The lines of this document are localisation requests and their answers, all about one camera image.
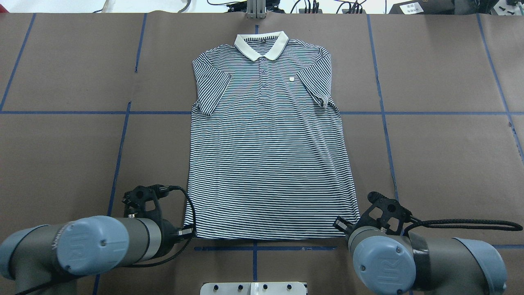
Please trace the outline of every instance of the black cable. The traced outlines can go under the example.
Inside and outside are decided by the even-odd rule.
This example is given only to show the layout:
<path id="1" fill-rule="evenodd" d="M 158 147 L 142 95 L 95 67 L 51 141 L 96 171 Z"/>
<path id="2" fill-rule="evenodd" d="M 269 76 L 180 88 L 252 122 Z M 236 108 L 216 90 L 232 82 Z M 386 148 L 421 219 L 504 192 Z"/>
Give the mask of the black cable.
<path id="1" fill-rule="evenodd" d="M 179 10 L 177 13 L 183 13 L 184 11 L 186 11 L 186 9 L 188 9 L 189 5 L 191 4 L 191 0 L 187 0 L 184 8 L 182 8 L 181 10 Z"/>
<path id="2" fill-rule="evenodd" d="M 342 2 L 342 4 L 340 4 L 340 6 L 339 6 L 339 8 L 336 10 L 335 14 L 339 13 L 339 10 L 340 10 L 340 8 L 342 7 L 342 5 L 344 5 L 344 4 L 346 4 L 346 3 L 349 3 L 349 5 L 350 5 L 350 9 L 351 9 L 351 4 L 352 4 L 352 3 L 351 3 L 351 2 L 348 2 L 348 1 L 344 1 L 344 2 Z"/>
<path id="3" fill-rule="evenodd" d="M 227 3 L 210 3 L 209 0 L 207 0 L 208 4 L 209 5 L 226 5 L 226 4 L 235 4 L 235 3 L 240 3 L 239 1 L 234 1 L 234 2 L 227 2 Z"/>
<path id="4" fill-rule="evenodd" d="M 351 7 L 351 4 L 350 4 L 350 9 L 346 13 L 358 13 L 359 7 L 360 7 L 360 4 L 357 1 L 355 1 L 355 3 L 353 4 L 353 7 Z"/>
<path id="5" fill-rule="evenodd" d="M 40 284 L 40 285 L 37 285 L 37 286 L 34 286 L 32 288 L 29 288 L 27 290 L 24 290 L 22 292 L 18 292 L 16 293 L 15 295 L 27 295 L 27 294 L 30 294 L 30 293 L 33 293 L 35 291 L 38 291 L 40 289 L 44 289 L 44 288 L 49 288 L 49 287 L 52 287 L 54 285 L 57 285 L 57 284 L 60 284 L 60 283 L 66 283 L 66 282 L 69 282 L 69 281 L 72 281 L 72 280 L 75 280 L 75 279 L 80 279 L 80 278 L 83 278 L 85 276 L 74 276 L 74 277 L 70 277 L 70 278 L 67 278 L 67 279 L 51 279 L 50 281 L 48 281 L 47 283 L 43 283 L 43 284 Z"/>
<path id="6" fill-rule="evenodd" d="M 297 6 L 297 4 L 298 4 L 300 1 L 302 1 L 302 0 L 297 0 L 297 1 L 295 2 L 295 4 L 293 5 L 293 8 L 291 9 L 291 11 L 290 11 L 289 13 L 293 13 L 294 8 Z"/>
<path id="7" fill-rule="evenodd" d="M 159 261 L 159 262 L 151 263 L 151 264 L 133 264 L 133 265 L 128 265 L 128 266 L 124 266 L 124 267 L 131 267 L 131 268 L 153 267 L 153 266 L 158 266 L 158 265 L 164 264 L 166 262 L 169 262 L 169 261 L 175 259 L 177 256 L 179 256 L 185 250 L 185 248 L 189 245 L 189 242 L 191 242 L 191 239 L 193 239 L 193 237 L 196 235 L 196 233 L 197 233 L 197 216 L 195 214 L 195 207 L 193 206 L 193 202 L 189 198 L 188 193 L 182 187 L 176 186 L 176 185 L 170 185 L 169 189 L 171 191 L 174 191 L 174 190 L 182 191 L 184 193 L 185 198 L 188 200 L 189 206 L 191 207 L 191 212 L 193 213 L 193 235 L 191 235 L 189 237 L 189 239 L 185 242 L 184 246 L 182 246 L 182 248 L 180 248 L 180 250 L 178 250 L 178 252 L 176 252 L 175 254 L 173 254 L 173 256 L 171 256 L 171 257 L 169 257 L 167 259 L 164 259 L 164 260 Z"/>
<path id="8" fill-rule="evenodd" d="M 484 224 L 484 226 L 465 225 L 465 224 Z M 521 231 L 520 224 L 509 222 L 505 220 L 488 220 L 488 219 L 439 219 L 418 221 L 404 229 L 404 236 L 416 227 L 423 226 L 427 228 L 464 228 L 464 229 L 492 229 L 492 230 L 508 230 Z"/>

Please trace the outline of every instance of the navy and white stripes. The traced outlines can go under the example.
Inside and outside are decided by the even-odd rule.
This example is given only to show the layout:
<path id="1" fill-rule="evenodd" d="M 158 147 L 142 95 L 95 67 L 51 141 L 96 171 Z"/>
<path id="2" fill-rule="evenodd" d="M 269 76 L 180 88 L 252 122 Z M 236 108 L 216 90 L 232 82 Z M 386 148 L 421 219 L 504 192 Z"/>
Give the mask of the navy and white stripes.
<path id="1" fill-rule="evenodd" d="M 341 236 L 335 218 L 359 215 L 330 55 L 283 32 L 242 38 L 193 62 L 188 193 L 198 237 Z M 246 45 L 261 56 L 250 59 Z"/>

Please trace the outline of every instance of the white collar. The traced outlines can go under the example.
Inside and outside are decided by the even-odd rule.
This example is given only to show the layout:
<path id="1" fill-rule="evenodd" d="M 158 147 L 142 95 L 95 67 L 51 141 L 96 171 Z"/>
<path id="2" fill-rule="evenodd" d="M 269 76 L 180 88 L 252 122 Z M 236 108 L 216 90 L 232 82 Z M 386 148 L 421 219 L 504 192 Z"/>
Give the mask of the white collar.
<path id="1" fill-rule="evenodd" d="M 261 55 L 257 51 L 251 48 L 249 46 L 245 39 L 268 39 L 268 37 L 277 37 L 277 40 L 275 41 L 275 44 L 273 44 L 273 47 L 264 55 Z M 266 34 L 253 34 L 253 35 L 237 35 L 235 40 L 235 47 L 238 48 L 240 52 L 242 52 L 243 55 L 245 55 L 247 58 L 249 58 L 252 61 L 257 60 L 259 57 L 266 57 L 270 60 L 277 59 L 282 51 L 284 51 L 284 48 L 286 47 L 286 44 L 288 43 L 288 36 L 284 31 L 279 31 L 275 33 L 266 33 Z"/>

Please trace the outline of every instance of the label sticker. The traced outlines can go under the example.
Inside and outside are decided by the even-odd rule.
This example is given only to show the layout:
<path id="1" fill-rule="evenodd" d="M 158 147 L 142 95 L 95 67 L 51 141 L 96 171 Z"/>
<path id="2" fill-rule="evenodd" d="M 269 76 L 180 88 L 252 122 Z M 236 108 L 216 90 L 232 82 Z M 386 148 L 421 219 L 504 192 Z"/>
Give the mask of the label sticker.
<path id="1" fill-rule="evenodd" d="M 422 9 L 422 7 L 420 6 L 418 2 L 400 5 L 400 9 L 402 9 L 402 12 L 404 14 L 415 14 L 415 13 L 424 12 L 424 10 Z"/>

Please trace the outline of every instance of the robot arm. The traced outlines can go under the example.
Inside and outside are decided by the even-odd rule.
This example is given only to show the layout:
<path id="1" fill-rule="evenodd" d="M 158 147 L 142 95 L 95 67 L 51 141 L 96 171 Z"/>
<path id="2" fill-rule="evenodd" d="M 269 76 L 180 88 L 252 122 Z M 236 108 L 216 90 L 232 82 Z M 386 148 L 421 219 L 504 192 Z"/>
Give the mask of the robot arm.
<path id="1" fill-rule="evenodd" d="M 174 189 L 183 191 L 154 185 L 127 192 L 123 202 L 128 218 L 92 216 L 18 231 L 0 245 L 0 272 L 16 281 L 17 293 L 44 289 L 39 294 L 65 295 L 77 293 L 77 278 L 116 267 L 144 266 L 135 263 L 162 257 L 174 244 L 185 239 L 189 243 L 194 236 L 193 225 L 175 228 L 162 219 L 158 199 Z M 147 211 L 148 201 L 156 208 Z"/>
<path id="2" fill-rule="evenodd" d="M 334 226 L 346 233 L 354 270 L 374 293 L 397 295 L 417 290 L 426 295 L 500 295 L 506 289 L 506 267 L 492 245 L 460 238 L 423 238 L 415 233 L 401 236 L 404 222 L 412 220 L 411 212 L 376 192 L 368 200 L 373 205 L 357 224 L 339 217 Z M 383 211 L 377 219 L 369 216 L 375 207 Z M 387 223 L 390 218 L 399 220 L 396 230 Z M 522 230 L 515 223 L 500 224 L 513 227 L 506 230 Z"/>

